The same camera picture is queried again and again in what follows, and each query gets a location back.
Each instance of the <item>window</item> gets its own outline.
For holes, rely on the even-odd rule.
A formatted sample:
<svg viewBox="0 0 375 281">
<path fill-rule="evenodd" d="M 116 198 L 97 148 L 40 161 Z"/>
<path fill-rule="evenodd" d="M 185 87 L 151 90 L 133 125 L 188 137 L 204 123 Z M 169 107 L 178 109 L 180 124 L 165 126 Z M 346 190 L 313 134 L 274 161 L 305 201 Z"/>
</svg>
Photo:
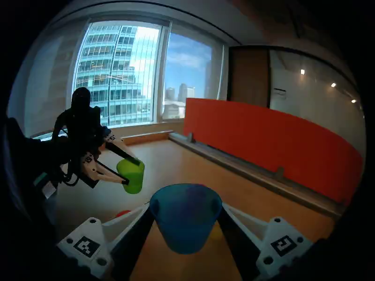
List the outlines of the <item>window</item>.
<svg viewBox="0 0 375 281">
<path fill-rule="evenodd" d="M 219 41 L 176 24 L 169 31 L 169 24 L 108 23 L 90 25 L 73 84 L 73 90 L 90 90 L 91 105 L 100 107 L 101 124 L 152 122 L 154 116 L 184 118 L 187 97 L 217 98 L 223 57 Z M 164 30 L 169 37 L 160 42 Z M 164 50 L 165 62 L 157 64 Z M 165 69 L 156 69 L 159 65 Z M 156 70 L 164 75 L 156 77 Z M 163 88 L 162 99 L 154 97 Z"/>
<path fill-rule="evenodd" d="M 184 118 L 186 98 L 218 96 L 223 45 L 198 32 L 173 28 L 167 50 L 163 119 Z"/>
</svg>

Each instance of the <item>plastic cup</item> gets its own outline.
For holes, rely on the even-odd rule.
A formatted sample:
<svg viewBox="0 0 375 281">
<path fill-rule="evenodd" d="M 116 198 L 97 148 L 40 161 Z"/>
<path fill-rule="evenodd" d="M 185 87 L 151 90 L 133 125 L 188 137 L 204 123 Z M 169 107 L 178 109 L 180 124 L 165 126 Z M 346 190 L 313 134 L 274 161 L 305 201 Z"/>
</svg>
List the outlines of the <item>plastic cup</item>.
<svg viewBox="0 0 375 281">
<path fill-rule="evenodd" d="M 125 158 L 117 163 L 117 172 L 129 179 L 129 185 L 122 185 L 127 193 L 137 194 L 142 190 L 144 163 L 139 159 Z"/>
<path fill-rule="evenodd" d="M 179 254 L 200 251 L 223 202 L 212 189 L 197 184 L 169 185 L 150 200 L 150 210 L 168 247 Z"/>
</svg>

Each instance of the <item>green cup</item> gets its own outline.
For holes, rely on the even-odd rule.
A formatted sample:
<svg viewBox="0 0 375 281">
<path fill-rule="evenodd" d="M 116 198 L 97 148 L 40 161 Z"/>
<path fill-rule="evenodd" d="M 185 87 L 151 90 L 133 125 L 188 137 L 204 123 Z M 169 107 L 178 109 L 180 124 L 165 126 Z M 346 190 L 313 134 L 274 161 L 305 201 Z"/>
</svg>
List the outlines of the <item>green cup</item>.
<svg viewBox="0 0 375 281">
<path fill-rule="evenodd" d="M 116 169 L 121 176 L 129 179 L 129 185 L 122 185 L 127 193 L 137 194 L 142 190 L 144 163 L 141 160 L 125 158 L 117 164 Z"/>
</svg>

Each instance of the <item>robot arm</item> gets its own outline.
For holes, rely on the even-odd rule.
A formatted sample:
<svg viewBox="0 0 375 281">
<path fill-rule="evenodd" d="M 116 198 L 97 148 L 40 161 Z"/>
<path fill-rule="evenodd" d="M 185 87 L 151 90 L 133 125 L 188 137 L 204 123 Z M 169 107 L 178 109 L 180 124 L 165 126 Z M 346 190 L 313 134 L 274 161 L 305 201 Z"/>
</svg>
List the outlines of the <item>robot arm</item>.
<svg viewBox="0 0 375 281">
<path fill-rule="evenodd" d="M 89 218 L 57 246 L 99 279 L 127 280 L 154 222 L 149 206 L 147 203 L 106 223 Z M 270 279 L 312 246 L 281 217 L 264 222 L 225 203 L 218 223 L 243 280 Z"/>
</svg>

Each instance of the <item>red object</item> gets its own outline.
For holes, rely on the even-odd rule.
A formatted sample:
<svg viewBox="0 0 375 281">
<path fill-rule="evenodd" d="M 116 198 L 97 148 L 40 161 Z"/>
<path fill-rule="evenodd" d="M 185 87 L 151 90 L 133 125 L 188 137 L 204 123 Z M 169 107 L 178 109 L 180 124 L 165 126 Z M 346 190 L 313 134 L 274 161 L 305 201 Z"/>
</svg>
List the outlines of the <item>red object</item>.
<svg viewBox="0 0 375 281">
<path fill-rule="evenodd" d="M 121 212 L 119 212 L 119 213 L 116 215 L 116 218 L 118 218 L 119 216 L 122 216 L 123 214 L 127 214 L 127 213 L 129 213 L 129 212 L 131 212 L 131 211 L 129 211 L 129 210 L 121 211 Z"/>
<path fill-rule="evenodd" d="M 250 104 L 188 98 L 184 134 L 349 204 L 362 157 L 339 135 L 305 119 Z"/>
</svg>

